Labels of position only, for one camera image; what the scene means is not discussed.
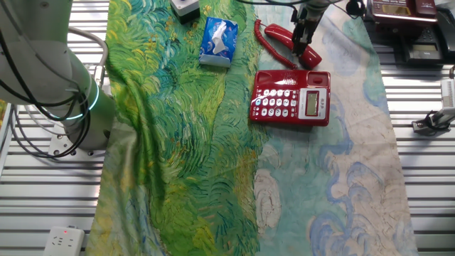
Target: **fabric cloth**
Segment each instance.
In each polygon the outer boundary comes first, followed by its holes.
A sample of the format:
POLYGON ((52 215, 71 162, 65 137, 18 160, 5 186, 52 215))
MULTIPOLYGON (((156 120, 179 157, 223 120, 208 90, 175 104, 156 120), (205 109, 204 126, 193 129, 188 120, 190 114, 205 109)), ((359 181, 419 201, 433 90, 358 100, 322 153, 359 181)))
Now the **fabric cloth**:
POLYGON ((7 103, 3 100, 0 100, 0 127, 3 124, 3 118, 5 118, 5 111, 6 111, 7 103))
MULTIPOLYGON (((109 6, 117 106, 87 255, 417 255, 378 56, 331 7, 311 44, 331 73, 327 127, 248 120, 258 69, 283 69, 253 26, 291 9, 201 0, 109 6), (239 24, 231 68, 198 64, 207 16, 239 24)), ((284 47, 273 42, 278 51, 284 47)))

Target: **electrical outlet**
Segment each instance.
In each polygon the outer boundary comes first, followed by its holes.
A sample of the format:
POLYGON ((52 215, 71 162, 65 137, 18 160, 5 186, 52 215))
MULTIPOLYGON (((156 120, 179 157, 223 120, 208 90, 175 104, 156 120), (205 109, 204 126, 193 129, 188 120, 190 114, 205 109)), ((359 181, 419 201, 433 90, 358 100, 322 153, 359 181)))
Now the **electrical outlet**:
POLYGON ((82 230, 52 227, 45 244, 44 256, 78 256, 83 240, 82 230))

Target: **power strip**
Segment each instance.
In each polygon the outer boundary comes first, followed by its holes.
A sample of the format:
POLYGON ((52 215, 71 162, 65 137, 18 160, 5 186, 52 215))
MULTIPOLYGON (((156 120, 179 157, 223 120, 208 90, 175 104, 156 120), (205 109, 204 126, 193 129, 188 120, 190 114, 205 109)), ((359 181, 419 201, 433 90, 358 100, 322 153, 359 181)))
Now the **power strip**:
POLYGON ((75 228, 52 227, 44 256, 78 256, 84 234, 84 231, 75 228))
POLYGON ((199 0, 169 0, 169 2, 172 12, 182 24, 200 17, 199 0))

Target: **metal slats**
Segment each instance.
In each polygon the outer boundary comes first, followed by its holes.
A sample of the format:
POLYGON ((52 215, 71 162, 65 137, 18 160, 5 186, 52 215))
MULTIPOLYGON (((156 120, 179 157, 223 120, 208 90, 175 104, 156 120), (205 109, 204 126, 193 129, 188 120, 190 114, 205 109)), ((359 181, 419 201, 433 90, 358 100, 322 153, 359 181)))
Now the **metal slats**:
MULTIPOLYGON (((75 0, 70 26, 104 38, 108 6, 108 0, 75 0)), ((371 24, 365 26, 372 31, 371 24)), ((410 125, 428 111, 440 109, 439 81, 447 77, 450 66, 402 65, 396 58, 399 42, 374 33, 370 38, 381 61, 419 254, 455 255, 455 133, 421 137, 410 125)), ((68 45, 85 64, 93 65, 101 58, 101 48, 86 38, 69 34, 68 45)), ((39 114, 34 117, 52 127, 39 114)), ((19 118, 33 143, 47 150, 50 135, 25 112, 19 118)), ((97 205, 102 161, 39 161, 11 141, 0 177, 0 255, 42 255, 53 225, 77 225, 88 233, 97 205)))
POLYGON ((422 137, 411 126, 441 109, 440 80, 451 66, 395 64, 402 63, 399 42, 374 34, 371 23, 365 27, 380 57, 419 255, 455 255, 455 133, 422 137))

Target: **coiled cord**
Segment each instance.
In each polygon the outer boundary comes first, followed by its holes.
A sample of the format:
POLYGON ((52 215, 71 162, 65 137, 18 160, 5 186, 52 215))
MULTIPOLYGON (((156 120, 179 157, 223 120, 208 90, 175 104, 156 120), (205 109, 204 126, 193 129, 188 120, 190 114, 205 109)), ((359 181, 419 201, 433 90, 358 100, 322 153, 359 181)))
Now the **coiled cord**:
POLYGON ((256 39, 264 46, 264 48, 272 54, 273 58, 278 60, 283 65, 287 66, 290 69, 297 69, 297 65, 293 64, 290 60, 286 59, 282 55, 280 55, 270 44, 265 40, 262 36, 261 31, 259 30, 259 26, 261 25, 261 20, 257 19, 255 21, 255 35, 256 39))

